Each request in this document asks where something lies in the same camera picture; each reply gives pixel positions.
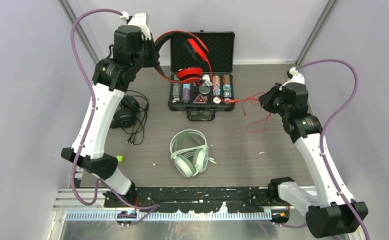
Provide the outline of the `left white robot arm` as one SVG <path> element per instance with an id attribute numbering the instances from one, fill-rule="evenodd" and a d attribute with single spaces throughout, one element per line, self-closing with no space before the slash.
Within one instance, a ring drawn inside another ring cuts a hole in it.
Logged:
<path id="1" fill-rule="evenodd" d="M 114 32 L 110 55 L 96 65 L 92 79 L 87 79 L 90 102 L 81 129 L 61 157 L 72 163 L 72 173 L 80 167 L 101 179 L 116 193 L 116 200 L 124 207 L 135 203 L 135 185 L 118 169 L 116 157 L 105 153 L 107 134 L 115 111 L 125 93 L 142 68 L 158 63 L 150 29 L 146 24 L 119 26 Z"/>

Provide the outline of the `red headphones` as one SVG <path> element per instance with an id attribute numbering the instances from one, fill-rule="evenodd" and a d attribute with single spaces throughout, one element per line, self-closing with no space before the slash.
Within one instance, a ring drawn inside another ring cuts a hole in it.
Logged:
<path id="1" fill-rule="evenodd" d="M 190 55 L 195 58 L 198 62 L 206 62 L 210 70 L 212 70 L 211 64 L 208 59 L 209 49 L 205 45 L 205 43 L 196 35 L 191 32 L 183 31 L 183 30 L 171 30 L 161 34 L 154 42 L 155 49 L 157 52 L 160 51 L 162 46 L 172 38 L 175 34 L 183 34 L 187 35 L 187 40 L 183 43 L 183 46 L 187 49 Z M 176 84 L 191 84 L 196 83 L 197 85 L 201 85 L 204 80 L 202 79 L 203 69 L 198 66 L 186 67 L 177 71 L 176 76 L 177 80 L 173 80 L 170 77 L 167 77 L 162 70 L 159 61 L 154 66 L 156 72 L 172 83 Z"/>

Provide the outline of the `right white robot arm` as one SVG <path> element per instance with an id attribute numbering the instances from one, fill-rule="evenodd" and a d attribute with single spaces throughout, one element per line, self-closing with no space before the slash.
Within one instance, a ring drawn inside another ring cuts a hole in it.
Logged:
<path id="1" fill-rule="evenodd" d="M 309 92 L 302 83 L 275 83 L 259 101 L 265 111 L 281 117 L 284 131 L 305 160 L 316 195 L 287 176 L 271 179 L 266 196 L 274 205 L 288 203 L 297 209 L 317 239 L 351 234 L 369 210 L 365 202 L 355 200 L 341 180 L 320 120 L 309 113 L 308 97 Z"/>

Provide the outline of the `blue black headphones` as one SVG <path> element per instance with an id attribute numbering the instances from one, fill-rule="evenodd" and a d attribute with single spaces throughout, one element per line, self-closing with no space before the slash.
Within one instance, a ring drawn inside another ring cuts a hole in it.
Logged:
<path id="1" fill-rule="evenodd" d="M 133 96 L 125 95 L 119 106 L 120 109 L 114 113 L 110 127 L 112 129 L 132 127 L 140 114 L 139 102 Z"/>

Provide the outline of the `mint green headphones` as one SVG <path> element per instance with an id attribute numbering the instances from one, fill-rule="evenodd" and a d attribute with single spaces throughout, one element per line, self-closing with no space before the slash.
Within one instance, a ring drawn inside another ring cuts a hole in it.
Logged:
<path id="1" fill-rule="evenodd" d="M 179 149 L 179 144 L 185 140 L 193 140 L 197 146 Z M 203 173 L 208 163 L 215 163 L 215 159 L 209 155 L 209 145 L 205 135 L 195 129 L 178 132 L 171 139 L 169 151 L 171 161 L 185 178 Z"/>

